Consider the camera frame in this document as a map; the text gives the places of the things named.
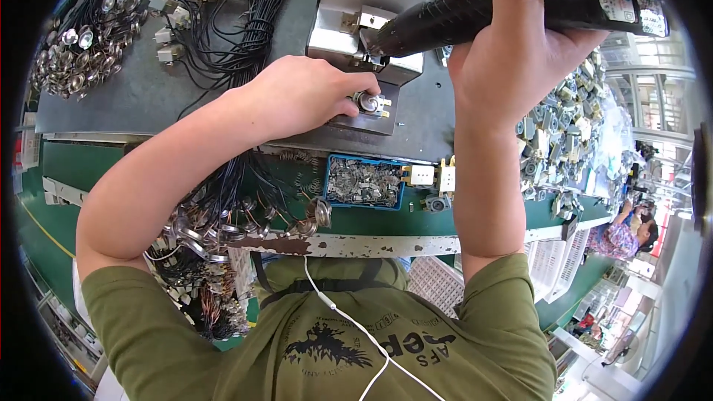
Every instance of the spring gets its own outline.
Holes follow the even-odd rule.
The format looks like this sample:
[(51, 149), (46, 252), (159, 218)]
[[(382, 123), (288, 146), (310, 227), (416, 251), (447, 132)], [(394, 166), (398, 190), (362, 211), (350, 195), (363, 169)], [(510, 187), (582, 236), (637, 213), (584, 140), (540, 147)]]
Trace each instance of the spring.
[(294, 187), (296, 187), (298, 190), (302, 189), (302, 173), (298, 172), (297, 175), (294, 177)]
[(312, 161), (312, 154), (304, 150), (290, 149), (282, 150), (279, 154), (280, 159), (283, 162), (305, 162), (310, 163)]
[(318, 156), (312, 157), (312, 174), (319, 175), (319, 157)]
[(312, 182), (309, 184), (307, 187), (309, 192), (312, 195), (321, 195), (322, 194), (322, 180), (321, 179), (314, 179)]

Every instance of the floral shirt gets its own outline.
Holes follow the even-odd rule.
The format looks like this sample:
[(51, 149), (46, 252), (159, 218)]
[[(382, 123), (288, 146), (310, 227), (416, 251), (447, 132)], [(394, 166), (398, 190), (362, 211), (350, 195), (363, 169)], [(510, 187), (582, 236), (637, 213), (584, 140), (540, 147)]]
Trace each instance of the floral shirt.
[(587, 240), (587, 247), (596, 254), (626, 260), (639, 250), (639, 240), (631, 232), (631, 217), (620, 224), (605, 224), (593, 228)]

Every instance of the worker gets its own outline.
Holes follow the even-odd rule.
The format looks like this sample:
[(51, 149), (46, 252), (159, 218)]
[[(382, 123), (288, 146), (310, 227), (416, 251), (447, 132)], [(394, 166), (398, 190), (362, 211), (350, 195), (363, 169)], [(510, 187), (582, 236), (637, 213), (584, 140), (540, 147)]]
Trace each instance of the worker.
[[(269, 140), (337, 114), (355, 117), (344, 97), (380, 92), (369, 72), (288, 56), (124, 156), (84, 203), (76, 235), (82, 292), (131, 401), (356, 401), (366, 390), (368, 400), (551, 399), (555, 362), (522, 253), (525, 207), (512, 128), (607, 33), (546, 30), (543, 0), (493, 0), (493, 8), (492, 25), (449, 60), (459, 159), (453, 219), (466, 284), (459, 319), (404, 291), (404, 268), (393, 259), (310, 257), (309, 275), (331, 279), (331, 290), (316, 293), (304, 284), (305, 259), (285, 257), (265, 268), (273, 293), (258, 288), (257, 325), (220, 352), (149, 274), (143, 251), (207, 175)], [(285, 291), (293, 284), (304, 292)]]
[(619, 214), (609, 224), (593, 228), (587, 239), (587, 254), (607, 255), (619, 260), (628, 260), (639, 251), (651, 251), (659, 238), (659, 227), (653, 218), (638, 223), (636, 231), (631, 229), (632, 220), (644, 215), (644, 206), (633, 211), (630, 200), (626, 200)]

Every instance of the hand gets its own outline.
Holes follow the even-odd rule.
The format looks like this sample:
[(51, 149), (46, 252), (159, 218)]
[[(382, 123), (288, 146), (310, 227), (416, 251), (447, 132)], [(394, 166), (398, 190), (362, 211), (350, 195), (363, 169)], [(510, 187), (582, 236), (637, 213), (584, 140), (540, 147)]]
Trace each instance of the hand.
[(622, 207), (621, 213), (629, 215), (633, 207), (634, 205), (631, 203), (631, 200), (626, 200), (624, 201), (624, 206)]
[(456, 119), (512, 131), (607, 34), (546, 30), (543, 0), (493, 0), (492, 24), (450, 55)]
[(223, 96), (235, 93), (237, 100), (255, 103), (270, 139), (278, 139), (316, 129), (338, 114), (355, 117), (359, 109), (345, 97), (361, 90), (381, 93), (373, 73), (345, 73), (323, 59), (285, 56)]

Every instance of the black heat gun handle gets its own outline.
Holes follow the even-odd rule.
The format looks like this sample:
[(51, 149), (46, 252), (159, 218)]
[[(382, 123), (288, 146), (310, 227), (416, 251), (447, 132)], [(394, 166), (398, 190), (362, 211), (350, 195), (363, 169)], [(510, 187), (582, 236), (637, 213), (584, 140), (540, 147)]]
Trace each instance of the black heat gun handle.
[[(545, 0), (545, 26), (553, 30), (588, 28), (648, 36), (668, 34), (660, 0), (609, 1), (605, 5), (618, 7), (618, 16), (612, 16), (611, 10), (609, 14), (605, 12), (600, 0)], [(493, 0), (426, 0), (386, 23), (370, 51), (401, 58), (469, 42), (492, 18)]]

